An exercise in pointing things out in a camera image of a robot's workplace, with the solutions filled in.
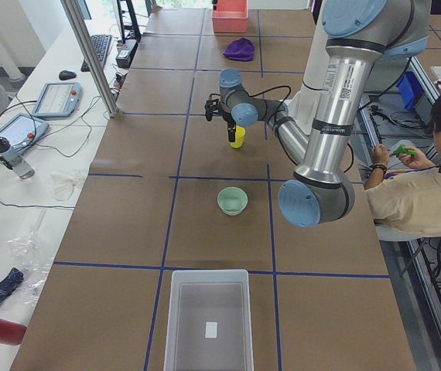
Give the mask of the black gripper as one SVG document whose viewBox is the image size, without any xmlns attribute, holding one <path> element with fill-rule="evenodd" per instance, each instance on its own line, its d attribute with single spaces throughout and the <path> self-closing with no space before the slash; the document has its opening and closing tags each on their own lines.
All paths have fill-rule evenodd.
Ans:
<svg viewBox="0 0 441 371">
<path fill-rule="evenodd" d="M 236 140 L 236 124 L 234 123 L 234 119 L 231 116 L 231 113 L 222 111 L 222 118 L 227 122 L 227 133 L 228 133 L 228 141 L 235 142 Z"/>
</svg>

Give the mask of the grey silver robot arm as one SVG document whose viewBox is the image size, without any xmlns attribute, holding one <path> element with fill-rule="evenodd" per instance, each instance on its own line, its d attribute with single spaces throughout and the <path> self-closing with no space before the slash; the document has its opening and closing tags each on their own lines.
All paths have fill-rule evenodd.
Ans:
<svg viewBox="0 0 441 371">
<path fill-rule="evenodd" d="M 266 123 L 295 162 L 293 177 L 279 190 L 282 215 L 297 227 L 346 216 L 354 189 L 340 163 L 359 103 L 375 63 L 411 57 L 426 47 L 428 1 L 327 1 L 313 39 L 317 54 L 309 90 L 295 97 L 308 103 L 296 116 L 277 100 L 252 97 L 234 68 L 222 70 L 214 105 L 233 134 L 237 127 Z"/>
</svg>

